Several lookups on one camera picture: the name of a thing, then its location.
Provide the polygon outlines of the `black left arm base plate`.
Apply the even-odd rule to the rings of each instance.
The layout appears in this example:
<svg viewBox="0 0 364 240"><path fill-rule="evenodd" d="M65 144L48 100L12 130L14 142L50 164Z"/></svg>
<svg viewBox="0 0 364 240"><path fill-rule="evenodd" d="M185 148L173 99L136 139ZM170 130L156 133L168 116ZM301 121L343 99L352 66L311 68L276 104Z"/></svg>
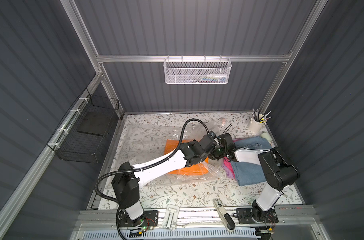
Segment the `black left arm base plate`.
<svg viewBox="0 0 364 240"><path fill-rule="evenodd" d="M158 225L158 219L159 211L156 210L145 210L144 213L135 220L132 220L125 211L117 213L117 220L120 228L156 227Z"/></svg>

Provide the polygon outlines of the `orange garment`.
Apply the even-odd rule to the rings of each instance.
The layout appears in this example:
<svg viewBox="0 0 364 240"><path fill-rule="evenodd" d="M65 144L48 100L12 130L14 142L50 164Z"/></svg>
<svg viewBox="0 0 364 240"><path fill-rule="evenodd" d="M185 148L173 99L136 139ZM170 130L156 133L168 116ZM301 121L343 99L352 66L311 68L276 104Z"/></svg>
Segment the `orange garment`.
<svg viewBox="0 0 364 240"><path fill-rule="evenodd" d="M177 147L178 142L179 142L178 140L167 139L164 154L172 152ZM178 176L202 176L207 173L209 173L208 168L203 163L199 163L191 167L186 167L183 169L171 171L168 174L178 175Z"/></svg>

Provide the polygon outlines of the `clear plastic vacuum bag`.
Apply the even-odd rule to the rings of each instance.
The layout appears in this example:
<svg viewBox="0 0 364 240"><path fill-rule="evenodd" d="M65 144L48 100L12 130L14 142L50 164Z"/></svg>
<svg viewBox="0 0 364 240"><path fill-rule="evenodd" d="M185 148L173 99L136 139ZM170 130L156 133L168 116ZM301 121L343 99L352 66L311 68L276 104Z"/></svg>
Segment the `clear plastic vacuum bag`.
<svg viewBox="0 0 364 240"><path fill-rule="evenodd" d="M178 141L183 124L177 126L157 126L156 124L127 123L124 126L116 155L110 171L117 171L121 164L142 164L174 150L165 150L168 140ZM207 163L196 165L199 170L207 171L203 175L188 175L187 173L166 174L150 183L148 186L173 186L198 184L217 181L226 178L221 167L222 160L208 160Z"/></svg>

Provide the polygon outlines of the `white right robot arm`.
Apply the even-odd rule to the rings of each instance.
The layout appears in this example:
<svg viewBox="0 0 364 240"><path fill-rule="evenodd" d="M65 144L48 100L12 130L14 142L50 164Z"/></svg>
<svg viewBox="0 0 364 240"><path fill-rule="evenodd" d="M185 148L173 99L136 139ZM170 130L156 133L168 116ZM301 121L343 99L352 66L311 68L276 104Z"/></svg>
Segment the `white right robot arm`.
<svg viewBox="0 0 364 240"><path fill-rule="evenodd" d="M279 147L272 147L260 136L233 140L230 134L216 137L217 148L211 153L213 160L223 160L228 176L239 186L265 183L246 214L256 223L263 223L273 216L273 208L283 190L300 177L297 168Z"/></svg>

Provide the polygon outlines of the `pink trousers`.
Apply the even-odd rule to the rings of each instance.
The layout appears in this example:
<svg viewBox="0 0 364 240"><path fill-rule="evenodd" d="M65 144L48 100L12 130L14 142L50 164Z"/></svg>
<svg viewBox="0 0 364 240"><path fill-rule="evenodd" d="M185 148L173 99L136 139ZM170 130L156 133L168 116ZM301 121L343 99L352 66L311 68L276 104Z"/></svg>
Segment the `pink trousers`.
<svg viewBox="0 0 364 240"><path fill-rule="evenodd" d="M234 150L232 151L234 152L235 150L245 147L246 147L246 139L236 139L234 141ZM238 181L238 179L241 178L241 174L244 171L246 165L245 163L236 162L234 154L230 154L230 157L232 157L231 160L226 156L224 157L222 167L224 168L226 176L228 178Z"/></svg>

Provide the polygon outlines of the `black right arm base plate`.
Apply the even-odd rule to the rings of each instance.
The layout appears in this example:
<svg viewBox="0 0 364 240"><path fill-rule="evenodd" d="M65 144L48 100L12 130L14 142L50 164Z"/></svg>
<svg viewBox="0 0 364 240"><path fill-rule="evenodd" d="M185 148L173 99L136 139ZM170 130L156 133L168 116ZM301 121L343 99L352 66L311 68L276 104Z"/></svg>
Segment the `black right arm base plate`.
<svg viewBox="0 0 364 240"><path fill-rule="evenodd" d="M233 217L237 218L240 224L277 224L279 219L275 209L262 211L258 208L237 208Z"/></svg>

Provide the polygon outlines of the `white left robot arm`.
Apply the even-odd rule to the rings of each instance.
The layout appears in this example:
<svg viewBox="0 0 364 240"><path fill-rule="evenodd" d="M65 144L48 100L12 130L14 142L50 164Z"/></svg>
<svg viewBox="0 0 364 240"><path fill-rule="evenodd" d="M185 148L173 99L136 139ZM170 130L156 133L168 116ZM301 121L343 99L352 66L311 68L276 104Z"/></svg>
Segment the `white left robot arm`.
<svg viewBox="0 0 364 240"><path fill-rule="evenodd" d="M131 166L128 162L123 163L112 180L120 210L126 211L136 225L140 224L145 217L140 189L169 172L204 162L217 147L215 138L215 133L209 132L200 141L181 143L173 152L144 164Z"/></svg>

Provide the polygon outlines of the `blue jeans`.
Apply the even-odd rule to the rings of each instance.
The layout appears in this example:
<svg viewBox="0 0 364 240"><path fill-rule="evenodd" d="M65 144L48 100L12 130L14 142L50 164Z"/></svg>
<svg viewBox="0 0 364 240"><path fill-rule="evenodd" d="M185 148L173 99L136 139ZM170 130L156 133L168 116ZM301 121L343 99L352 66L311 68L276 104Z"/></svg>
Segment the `blue jeans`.
<svg viewBox="0 0 364 240"><path fill-rule="evenodd" d="M271 149L271 145L261 136L241 139L234 142L237 148L250 148L256 150ZM231 162L235 180L239 186L248 186L263 183L266 181L260 164L247 162Z"/></svg>

